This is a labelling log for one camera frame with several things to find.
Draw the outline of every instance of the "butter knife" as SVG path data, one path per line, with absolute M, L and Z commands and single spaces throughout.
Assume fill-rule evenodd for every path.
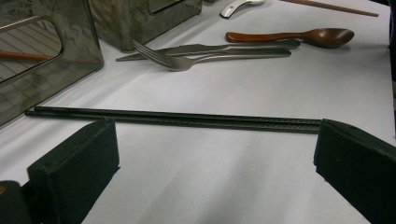
M 232 53 L 241 51 L 253 51 L 263 49 L 296 49 L 300 46 L 300 41 L 296 39 L 280 40 L 260 44 L 231 44 L 231 45 L 218 45 L 207 46 L 201 44 L 182 45 L 170 49 L 157 49 L 155 51 L 170 55 L 170 56 L 185 56 L 185 55 L 199 55 L 199 54 L 212 54 L 212 53 Z M 122 58 L 116 59 L 117 62 L 134 61 L 146 59 L 139 53 L 131 54 Z

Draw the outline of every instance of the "chopstick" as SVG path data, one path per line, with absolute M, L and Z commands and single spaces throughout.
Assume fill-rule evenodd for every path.
M 9 52 L 9 51 L 0 50 L 0 58 L 27 60 L 27 61 L 45 61 L 52 58 L 52 56 L 45 54 L 30 54 L 30 53 L 19 53 L 19 52 Z
M 25 115 L 40 118 L 89 120 L 111 117 L 115 121 L 140 124 L 284 133 L 318 133 L 321 123 L 321 119 L 282 119 L 50 106 L 36 106 L 34 110 L 26 111 Z
M 334 6 L 334 5 L 325 4 L 325 3 L 314 2 L 314 1 L 310 1 L 310 0 L 280 0 L 280 1 L 301 4 L 301 5 L 311 6 L 311 7 L 322 7 L 322 8 L 327 8 L 327 9 L 336 10 L 336 11 L 360 14 L 363 16 L 378 17 L 378 14 L 372 13 L 372 12 L 361 11 L 361 10 L 348 8 L 348 7 L 339 7 L 339 6 Z

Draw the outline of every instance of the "fork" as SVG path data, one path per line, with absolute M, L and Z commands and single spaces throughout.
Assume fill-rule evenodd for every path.
M 161 54 L 139 44 L 136 41 L 134 41 L 134 46 L 136 47 L 137 51 L 139 51 L 139 53 L 141 53 L 146 58 L 177 72 L 189 70 L 196 63 L 232 59 L 283 58 L 289 57 L 291 55 L 291 52 L 287 49 L 271 49 L 254 50 L 250 52 L 239 51 L 226 54 L 210 54 L 204 57 L 190 59 L 183 56 L 168 56 Z

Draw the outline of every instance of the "cutlery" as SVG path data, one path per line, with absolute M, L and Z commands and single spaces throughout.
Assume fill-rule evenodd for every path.
M 240 8 L 241 6 L 244 5 L 260 5 L 264 2 L 265 0 L 236 0 L 232 2 L 230 5 L 225 7 L 221 12 L 220 16 L 224 19 L 229 19 L 235 11 Z
M 311 7 L 327 8 L 327 9 L 331 9 L 331 10 L 349 12 L 349 13 L 354 13 L 354 14 L 359 14 L 359 15 L 364 15 L 364 16 L 378 17 L 378 14 L 372 13 L 372 12 L 361 11 L 361 10 L 348 8 L 348 7 L 333 6 L 333 5 L 309 1 L 309 0 L 280 0 L 280 1 L 301 4 L 301 5 L 311 6 Z
M 253 51 L 262 49 L 296 49 L 301 45 L 300 41 L 295 39 L 273 41 L 268 43 L 259 44 L 235 44 L 235 45 L 218 45 L 218 46 L 207 46 L 207 45 L 182 45 L 170 49 L 156 49 L 156 52 L 163 53 L 169 56 L 186 56 L 186 55 L 198 55 L 198 54 L 209 54 L 209 53 L 233 53 L 237 51 Z M 131 54 L 122 58 L 116 59 L 117 62 L 133 61 L 146 59 L 140 53 Z
M 51 106 L 35 106 L 34 110 L 25 111 L 25 115 L 57 119 L 103 119 L 108 117 L 114 118 L 116 122 L 284 133 L 318 133 L 321 124 L 321 119 L 288 119 Z
M 137 51 L 146 56 L 148 59 L 177 72 L 188 70 L 196 63 L 232 59 L 281 58 L 289 57 L 291 55 L 291 52 L 287 49 L 272 49 L 267 51 L 256 50 L 250 53 L 239 51 L 233 54 L 211 54 L 196 59 L 189 59 L 183 56 L 168 56 L 155 52 L 154 50 L 149 49 L 137 43 L 136 41 L 134 41 L 134 46 L 136 47 Z
M 229 42 L 261 43 L 280 39 L 302 39 L 309 44 L 325 49 L 336 49 L 349 42 L 355 34 L 348 29 L 324 28 L 303 33 L 279 33 L 270 35 L 249 35 L 228 32 L 225 36 Z
M 0 59 L 15 59 L 15 60 L 27 60 L 27 61 L 45 61 L 52 58 L 52 56 L 45 54 L 31 54 L 31 53 L 19 53 L 0 50 Z

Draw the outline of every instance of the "metal spoon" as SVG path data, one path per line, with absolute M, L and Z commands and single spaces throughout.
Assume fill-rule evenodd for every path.
M 236 0 L 232 2 L 230 5 L 225 7 L 221 12 L 220 16 L 224 19 L 229 19 L 235 11 L 244 5 L 259 5 L 262 4 L 265 0 Z
M 228 32 L 225 38 L 229 42 L 238 43 L 261 43 L 296 38 L 325 49 L 337 49 L 349 42 L 354 35 L 355 34 L 348 29 L 323 28 L 303 33 L 279 33 L 270 35 L 248 35 Z

